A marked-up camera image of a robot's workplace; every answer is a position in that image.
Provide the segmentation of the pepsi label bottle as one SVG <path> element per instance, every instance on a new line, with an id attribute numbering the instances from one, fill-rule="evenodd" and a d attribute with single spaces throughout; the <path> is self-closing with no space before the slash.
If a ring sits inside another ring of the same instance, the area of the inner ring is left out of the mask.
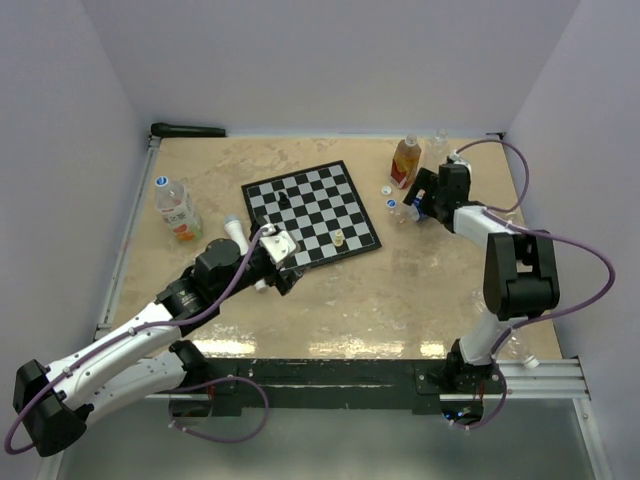
<path id="1" fill-rule="evenodd" d="M 421 208 L 423 195 L 424 191 L 419 190 L 409 204 L 402 202 L 398 205 L 394 213 L 395 219 L 398 224 L 403 224 L 408 221 L 421 222 L 422 220 L 427 218 L 427 215 Z"/>

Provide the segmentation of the amber drink bottle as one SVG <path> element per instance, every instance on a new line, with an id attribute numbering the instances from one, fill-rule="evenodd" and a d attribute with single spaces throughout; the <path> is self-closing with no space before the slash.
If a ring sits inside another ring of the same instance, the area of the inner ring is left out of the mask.
<path id="1" fill-rule="evenodd" d="M 409 134 L 399 141 L 390 171 L 390 181 L 394 186 L 405 189 L 414 181 L 421 155 L 422 148 L 415 134 Z"/>

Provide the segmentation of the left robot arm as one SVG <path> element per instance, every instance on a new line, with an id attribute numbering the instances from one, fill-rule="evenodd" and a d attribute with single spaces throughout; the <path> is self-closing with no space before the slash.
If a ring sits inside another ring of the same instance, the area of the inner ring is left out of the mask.
<path id="1" fill-rule="evenodd" d="M 229 239 L 216 239 L 179 279 L 121 327 L 102 339 L 47 365 L 32 359 L 16 372 L 13 407 L 17 418 L 5 438 L 10 455 L 23 427 L 42 457 L 75 443 L 88 426 L 147 395 L 196 392 L 207 380 L 206 362 L 185 336 L 220 312 L 230 296 L 263 280 L 286 295 L 300 278 L 286 271 L 299 244 L 286 231 L 259 230 L 245 253 Z"/>

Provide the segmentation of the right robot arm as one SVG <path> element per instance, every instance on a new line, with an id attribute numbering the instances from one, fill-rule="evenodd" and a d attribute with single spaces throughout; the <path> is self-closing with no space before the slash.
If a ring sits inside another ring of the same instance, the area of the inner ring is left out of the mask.
<path id="1" fill-rule="evenodd" d="M 443 367 L 428 374 L 439 388 L 459 393 L 495 373 L 497 353 L 517 322 L 541 316 L 560 299 L 553 241 L 541 231 L 519 233 L 491 218 L 488 206 L 469 199 L 470 189 L 470 167 L 448 160 L 436 172 L 419 168 L 403 200 L 419 219 L 438 221 L 485 253 L 480 320 L 454 342 Z"/>

